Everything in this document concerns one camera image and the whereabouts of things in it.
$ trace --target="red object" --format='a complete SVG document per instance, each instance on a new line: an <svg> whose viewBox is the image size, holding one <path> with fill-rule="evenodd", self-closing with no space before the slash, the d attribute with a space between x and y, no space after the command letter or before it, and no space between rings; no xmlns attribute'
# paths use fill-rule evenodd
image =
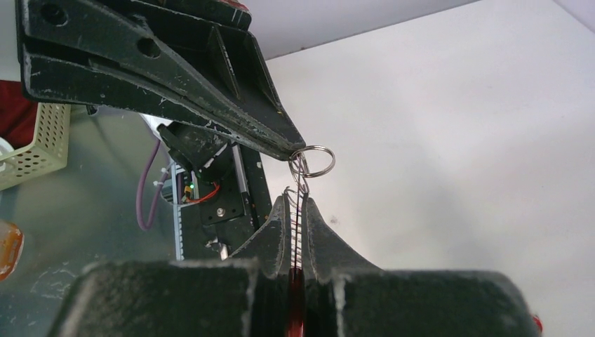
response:
<svg viewBox="0 0 595 337"><path fill-rule="evenodd" d="M539 318L539 316L533 315L533 321L537 325L537 328L539 329L540 333L542 333L543 332L543 324L541 323L541 319Z"/></svg>
<svg viewBox="0 0 595 337"><path fill-rule="evenodd" d="M33 141L37 103L22 95L19 82L0 81L0 137L15 150Z"/></svg>
<svg viewBox="0 0 595 337"><path fill-rule="evenodd" d="M239 9L240 11L245 11L247 13L250 13L248 11L248 7L244 6L243 4L240 4L239 1L237 0L219 0L220 2L223 2L225 4L228 4L232 7L235 7L237 9Z"/></svg>
<svg viewBox="0 0 595 337"><path fill-rule="evenodd" d="M217 192L219 192L221 185L219 185L217 183L213 183L213 185L215 186L215 189L211 193L205 195L204 197L202 197L200 199L188 199L188 202L192 203L192 204L200 204L201 202L205 202L205 201L209 200L210 198L214 197L215 194L217 194Z"/></svg>
<svg viewBox="0 0 595 337"><path fill-rule="evenodd" d="M286 337L304 337L306 317L306 288L304 272L300 268L289 270L289 317Z"/></svg>

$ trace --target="red fabric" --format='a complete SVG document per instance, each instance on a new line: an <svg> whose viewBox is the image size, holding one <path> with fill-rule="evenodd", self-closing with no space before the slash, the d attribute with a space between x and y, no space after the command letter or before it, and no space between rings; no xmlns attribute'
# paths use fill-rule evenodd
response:
<svg viewBox="0 0 595 337"><path fill-rule="evenodd" d="M0 81L0 137L15 149L33 141L37 103L22 96L19 82Z"/></svg>

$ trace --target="red wire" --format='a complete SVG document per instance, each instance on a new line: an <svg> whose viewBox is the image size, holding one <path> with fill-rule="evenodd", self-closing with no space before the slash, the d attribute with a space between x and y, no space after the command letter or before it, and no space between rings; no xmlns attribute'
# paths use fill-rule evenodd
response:
<svg viewBox="0 0 595 337"><path fill-rule="evenodd" d="M201 203L201 202L207 201L207 200L209 200L210 198L214 197L214 196L215 196L215 194L217 194L217 192L219 192L219 189L220 189L221 185L219 185L219 184L217 184L217 183L213 183L213 185L215 186L215 189L214 189L214 190L213 190L211 193L209 193L209 194L205 195L204 197L202 197L202 198L200 198L200 199L188 199L188 202L189 202L190 204L198 204L198 203Z"/></svg>

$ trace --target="white ceiling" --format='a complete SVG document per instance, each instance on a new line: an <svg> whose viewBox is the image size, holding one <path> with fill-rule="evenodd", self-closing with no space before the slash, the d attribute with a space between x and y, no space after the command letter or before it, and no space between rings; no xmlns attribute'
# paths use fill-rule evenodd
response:
<svg viewBox="0 0 595 337"><path fill-rule="evenodd" d="M478 0L241 0L266 59ZM593 0L555 0L595 31ZM18 81L14 0L0 0L0 79Z"/></svg>
<svg viewBox="0 0 595 337"><path fill-rule="evenodd" d="M478 0L241 0L267 59Z"/></svg>

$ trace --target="white wall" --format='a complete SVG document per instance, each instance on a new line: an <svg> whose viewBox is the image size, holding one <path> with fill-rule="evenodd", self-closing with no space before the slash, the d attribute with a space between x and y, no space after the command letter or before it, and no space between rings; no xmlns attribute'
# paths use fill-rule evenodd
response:
<svg viewBox="0 0 595 337"><path fill-rule="evenodd" d="M502 271L545 336L574 337L595 317L594 60L555 3L484 0L268 65L337 154L310 186L348 243L385 268ZM293 185L264 164L273 195Z"/></svg>

